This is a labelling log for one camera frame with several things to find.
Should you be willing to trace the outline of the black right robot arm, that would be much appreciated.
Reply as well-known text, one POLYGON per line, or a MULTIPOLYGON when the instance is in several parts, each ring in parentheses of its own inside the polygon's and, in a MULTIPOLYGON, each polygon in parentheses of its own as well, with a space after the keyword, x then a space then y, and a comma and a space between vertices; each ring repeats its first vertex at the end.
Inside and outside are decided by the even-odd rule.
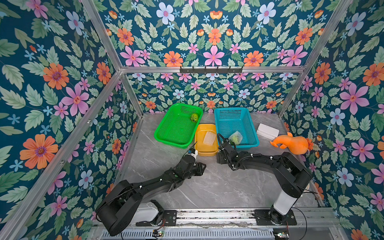
POLYGON ((217 134, 219 152, 217 162, 226 164, 233 171, 259 170, 274 174, 281 191, 270 209, 270 219, 277 222, 285 218, 312 180, 312 173, 293 154, 269 156, 238 151, 229 139, 217 134))

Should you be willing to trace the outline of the dark speckled custard apple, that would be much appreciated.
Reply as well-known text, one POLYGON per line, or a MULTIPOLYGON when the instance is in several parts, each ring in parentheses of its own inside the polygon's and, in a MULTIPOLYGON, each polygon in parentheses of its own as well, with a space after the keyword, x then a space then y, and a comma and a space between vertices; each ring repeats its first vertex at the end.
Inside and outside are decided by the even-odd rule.
POLYGON ((191 114, 190 116, 190 120, 193 122, 193 123, 196 123, 199 119, 199 115, 197 113, 193 113, 191 114))

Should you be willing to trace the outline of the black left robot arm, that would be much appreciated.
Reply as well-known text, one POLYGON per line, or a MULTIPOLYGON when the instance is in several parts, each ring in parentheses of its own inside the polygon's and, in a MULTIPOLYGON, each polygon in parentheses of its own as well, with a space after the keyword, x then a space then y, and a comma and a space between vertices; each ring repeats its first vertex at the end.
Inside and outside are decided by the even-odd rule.
POLYGON ((179 163, 162 175, 139 183, 120 181, 96 209, 97 220, 103 223, 111 236, 120 234, 134 219, 140 204, 159 194, 171 192, 185 180, 204 174, 207 165, 187 154, 179 163))

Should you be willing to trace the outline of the green custard apple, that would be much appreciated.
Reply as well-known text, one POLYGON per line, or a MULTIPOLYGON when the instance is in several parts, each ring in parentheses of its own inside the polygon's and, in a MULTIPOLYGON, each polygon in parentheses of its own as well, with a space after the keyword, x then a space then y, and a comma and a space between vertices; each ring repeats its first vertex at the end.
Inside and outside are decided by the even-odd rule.
POLYGON ((232 136, 231 137, 231 141, 235 144, 235 145, 239 145, 242 141, 243 137, 241 135, 235 135, 235 136, 232 136))

